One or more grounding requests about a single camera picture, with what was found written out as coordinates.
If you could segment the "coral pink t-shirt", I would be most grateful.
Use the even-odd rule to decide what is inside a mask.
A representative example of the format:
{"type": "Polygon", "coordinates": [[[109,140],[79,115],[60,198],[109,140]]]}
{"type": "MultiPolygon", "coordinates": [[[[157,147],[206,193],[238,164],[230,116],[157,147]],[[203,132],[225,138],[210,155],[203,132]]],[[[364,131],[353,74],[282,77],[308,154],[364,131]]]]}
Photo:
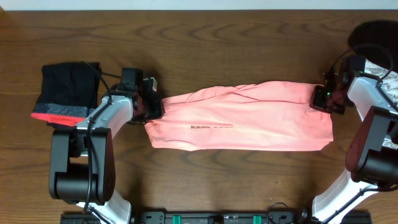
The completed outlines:
{"type": "Polygon", "coordinates": [[[271,81],[171,96],[145,129],[154,148],[319,151],[333,141],[333,125],[309,106],[314,87],[271,81]]]}

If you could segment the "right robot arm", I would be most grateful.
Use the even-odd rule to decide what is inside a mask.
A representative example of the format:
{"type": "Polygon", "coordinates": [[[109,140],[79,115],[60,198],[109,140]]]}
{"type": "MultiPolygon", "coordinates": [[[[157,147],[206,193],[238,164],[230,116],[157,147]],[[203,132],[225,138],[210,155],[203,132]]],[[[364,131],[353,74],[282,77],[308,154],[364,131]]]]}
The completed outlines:
{"type": "Polygon", "coordinates": [[[325,74],[325,84],[314,88],[310,107],[324,113],[343,114],[356,108],[361,125],[349,145],[343,173],[317,195],[301,223],[371,223],[368,212],[354,208],[368,197],[397,190],[397,106],[381,88],[382,79],[365,72],[361,55],[340,56],[325,74]]]}

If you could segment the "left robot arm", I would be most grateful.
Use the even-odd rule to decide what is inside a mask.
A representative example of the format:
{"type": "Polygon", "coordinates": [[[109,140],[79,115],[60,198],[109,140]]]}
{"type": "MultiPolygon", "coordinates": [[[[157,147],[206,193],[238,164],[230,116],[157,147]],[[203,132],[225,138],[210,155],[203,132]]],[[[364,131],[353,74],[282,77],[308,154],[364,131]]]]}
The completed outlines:
{"type": "Polygon", "coordinates": [[[105,87],[97,109],[52,135],[50,195],[82,209],[61,223],[134,223],[131,203],[115,189],[113,138],[126,123],[161,118],[164,107],[157,80],[137,68],[123,68],[121,81],[105,87]]]}

